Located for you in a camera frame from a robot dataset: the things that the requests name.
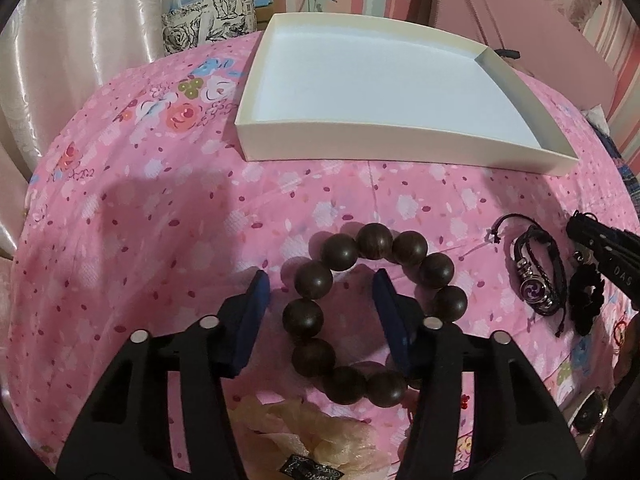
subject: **black leather bracelet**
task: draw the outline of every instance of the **black leather bracelet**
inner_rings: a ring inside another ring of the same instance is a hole
[[[556,337],[560,337],[564,332],[564,321],[566,319],[567,279],[558,244],[535,220],[519,214],[503,216],[494,224],[492,235],[495,243],[500,241],[500,237],[497,235],[498,227],[504,220],[511,217],[524,218],[532,223],[516,239],[513,247],[516,270],[520,277],[520,295],[533,311],[540,316],[553,316],[556,312],[562,310],[562,319],[556,331]],[[546,246],[553,267],[553,281],[549,279],[536,258],[530,244],[532,240]]]

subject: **satin curtain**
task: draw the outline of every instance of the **satin curtain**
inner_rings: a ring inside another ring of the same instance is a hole
[[[22,0],[0,34],[0,256],[22,231],[26,179],[86,99],[164,56],[173,0]]]

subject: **wooden bead bracelet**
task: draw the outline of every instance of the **wooden bead bracelet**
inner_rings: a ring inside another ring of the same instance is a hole
[[[314,301],[326,296],[334,284],[332,270],[351,269],[359,257],[388,261],[403,267],[417,267],[418,281],[427,288],[438,288],[432,316],[443,322],[453,322],[466,311],[465,292],[449,285],[455,272],[451,259],[443,253],[427,256],[428,244],[424,236],[405,231],[395,239],[391,231],[379,223],[363,226],[356,238],[335,234],[322,244],[320,260],[312,260],[298,268],[294,286],[302,298],[291,301],[282,313],[284,329],[294,338],[291,362],[297,373],[306,378],[322,378],[322,387],[331,402],[354,404],[367,397],[380,408],[390,408],[402,401],[407,380],[396,371],[384,370],[366,378],[353,366],[335,367],[333,346],[316,338],[324,325],[324,313]]]

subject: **striped wallpaper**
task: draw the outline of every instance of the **striped wallpaper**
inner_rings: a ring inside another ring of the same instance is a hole
[[[618,77],[607,118],[611,137],[640,174],[640,30],[621,0],[603,0],[583,34]]]
[[[276,0],[281,10],[324,10],[414,21],[420,0]],[[618,77],[608,120],[611,137],[640,174],[640,30],[621,0],[603,0],[584,36]]]

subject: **pink fabric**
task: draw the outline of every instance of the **pink fabric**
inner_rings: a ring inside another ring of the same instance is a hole
[[[520,51],[521,65],[580,110],[608,113],[616,77],[571,23],[543,0],[435,0],[433,27],[491,48]]]
[[[185,329],[244,290],[256,268],[269,274],[273,301],[248,368],[224,384],[229,405],[247,394],[264,401],[304,396],[332,415],[370,420],[380,447],[396,456],[417,393],[388,410],[367,400],[332,405],[293,372],[280,324],[296,297],[293,269],[309,256],[309,244],[313,250],[319,232],[352,231],[354,222],[420,231],[431,251],[449,254],[454,283],[469,296],[459,325],[480,336],[512,333],[558,401],[585,378],[610,386],[612,333],[631,312],[629,301],[607,285],[594,335],[579,340],[569,323],[555,338],[558,317],[534,316],[514,291],[508,247],[524,225],[510,221],[503,244],[486,242],[494,221],[513,211],[537,218],[564,257],[572,250],[562,229],[576,208],[638,232],[615,165],[567,99],[523,76],[580,156],[563,178],[398,162],[247,164],[234,117],[259,38],[126,71],[87,101],[37,168],[12,270],[8,368],[15,413],[43,460],[56,463],[82,404],[130,332]],[[369,297],[381,266],[400,293],[425,301],[397,266],[360,262],[337,275],[320,303],[322,336],[340,364],[388,355]],[[471,399],[463,402],[459,466],[468,460],[473,409],[470,378],[464,385]],[[174,437],[175,460],[184,466],[184,443]]]

